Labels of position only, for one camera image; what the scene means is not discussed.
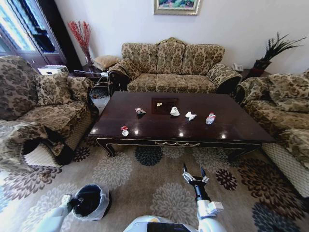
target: carpet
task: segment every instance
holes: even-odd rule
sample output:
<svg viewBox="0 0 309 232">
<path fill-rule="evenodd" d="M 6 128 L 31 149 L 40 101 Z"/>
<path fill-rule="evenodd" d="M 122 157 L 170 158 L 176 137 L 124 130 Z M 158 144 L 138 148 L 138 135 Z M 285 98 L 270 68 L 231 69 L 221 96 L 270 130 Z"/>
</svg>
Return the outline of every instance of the carpet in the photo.
<svg viewBox="0 0 309 232">
<path fill-rule="evenodd" d="M 110 100 L 107 88 L 94 88 L 89 93 L 92 102 L 96 105 L 101 115 L 106 104 Z"/>
<path fill-rule="evenodd" d="M 109 187 L 112 205 L 99 221 L 81 221 L 69 214 L 62 232 L 121 232 L 132 220 L 157 215 L 197 227 L 195 193 L 182 177 L 210 177 L 206 191 L 222 202 L 218 220 L 229 232 L 308 231 L 304 201 L 281 172 L 260 151 L 229 163 L 229 150 L 159 146 L 117 146 L 117 155 L 91 138 L 84 139 L 72 163 L 33 173 L 0 173 L 0 231 L 30 232 L 43 215 L 88 183 Z"/>
</svg>

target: framed painting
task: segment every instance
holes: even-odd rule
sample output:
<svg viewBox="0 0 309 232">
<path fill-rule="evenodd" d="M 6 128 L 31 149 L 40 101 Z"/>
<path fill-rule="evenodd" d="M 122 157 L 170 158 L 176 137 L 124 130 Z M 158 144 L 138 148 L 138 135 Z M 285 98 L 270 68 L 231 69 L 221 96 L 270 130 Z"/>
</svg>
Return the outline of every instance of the framed painting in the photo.
<svg viewBox="0 0 309 232">
<path fill-rule="evenodd" d="M 156 15 L 197 15 L 201 0 L 154 0 Z"/>
</svg>

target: wall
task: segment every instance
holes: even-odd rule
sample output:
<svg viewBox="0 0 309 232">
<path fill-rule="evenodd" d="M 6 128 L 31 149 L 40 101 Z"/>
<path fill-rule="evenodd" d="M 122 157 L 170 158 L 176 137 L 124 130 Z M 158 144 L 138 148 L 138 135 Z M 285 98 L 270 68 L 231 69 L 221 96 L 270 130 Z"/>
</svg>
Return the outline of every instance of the wall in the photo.
<svg viewBox="0 0 309 232">
<path fill-rule="evenodd" d="M 176 37 L 192 44 L 220 44 L 225 47 L 223 63 L 251 68 L 277 31 L 289 33 L 290 39 L 309 36 L 308 0 L 202 0 L 198 16 L 153 15 L 153 0 L 55 1 L 64 22 L 85 20 L 91 25 L 93 57 L 121 56 L 124 42 L 156 43 Z M 309 38 L 302 44 L 275 57 L 267 71 L 300 73 L 309 68 Z"/>
</svg>

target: plant pot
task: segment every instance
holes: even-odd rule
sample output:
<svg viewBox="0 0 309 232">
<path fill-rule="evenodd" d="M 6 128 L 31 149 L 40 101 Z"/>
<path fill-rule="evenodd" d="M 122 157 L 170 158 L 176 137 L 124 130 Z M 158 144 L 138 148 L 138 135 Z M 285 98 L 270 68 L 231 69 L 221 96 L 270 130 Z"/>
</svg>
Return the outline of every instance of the plant pot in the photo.
<svg viewBox="0 0 309 232">
<path fill-rule="evenodd" d="M 89 50 L 85 52 L 85 60 L 86 60 L 86 64 L 87 64 L 88 66 L 93 66 L 93 61 L 92 61 L 92 59 L 91 59 Z"/>
<path fill-rule="evenodd" d="M 248 75 L 243 79 L 246 80 L 249 77 L 260 77 L 264 70 L 271 64 L 270 61 L 265 61 L 265 60 L 261 60 L 261 59 L 257 59 L 254 63 L 253 68 L 250 69 L 250 72 L 248 73 Z"/>
</svg>

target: coffee table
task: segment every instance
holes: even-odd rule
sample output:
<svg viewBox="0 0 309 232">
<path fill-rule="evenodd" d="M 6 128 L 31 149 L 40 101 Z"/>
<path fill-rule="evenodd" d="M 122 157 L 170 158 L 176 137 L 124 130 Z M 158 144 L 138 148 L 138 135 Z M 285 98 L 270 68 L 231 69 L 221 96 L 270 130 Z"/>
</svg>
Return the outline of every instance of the coffee table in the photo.
<svg viewBox="0 0 309 232">
<path fill-rule="evenodd" d="M 180 116 L 171 116 L 176 106 Z M 135 108 L 146 114 L 139 116 Z M 197 114 L 188 121 L 186 113 Z M 210 112 L 215 121 L 207 125 Z M 128 127 L 123 136 L 121 127 Z M 226 94 L 115 92 L 89 136 L 96 137 L 108 156 L 112 145 L 156 145 L 233 148 L 232 160 L 275 140 Z"/>
</svg>

